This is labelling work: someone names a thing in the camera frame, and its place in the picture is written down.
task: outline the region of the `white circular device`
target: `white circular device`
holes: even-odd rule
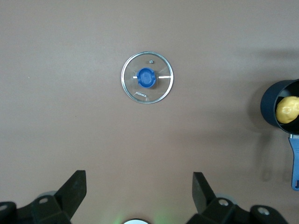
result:
[[[124,224],[149,224],[149,223],[140,219],[131,219],[129,221],[126,221]]]
[[[142,104],[162,100],[171,90],[173,72],[162,55],[145,51],[131,56],[121,71],[121,84],[128,96]]]

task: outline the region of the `metal screw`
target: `metal screw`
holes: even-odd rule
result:
[[[228,206],[228,202],[224,199],[220,199],[219,204],[222,205],[222,206]]]
[[[5,205],[2,205],[2,206],[0,206],[0,211],[3,211],[3,210],[5,210],[5,209],[7,209],[7,205],[5,204]]]
[[[258,212],[261,213],[262,215],[268,216],[270,213],[267,209],[263,208],[263,207],[259,207]]]
[[[44,204],[44,203],[46,203],[46,202],[48,202],[48,199],[47,199],[46,197],[44,197],[44,198],[42,198],[41,200],[39,200],[39,203],[40,203],[40,204]]]

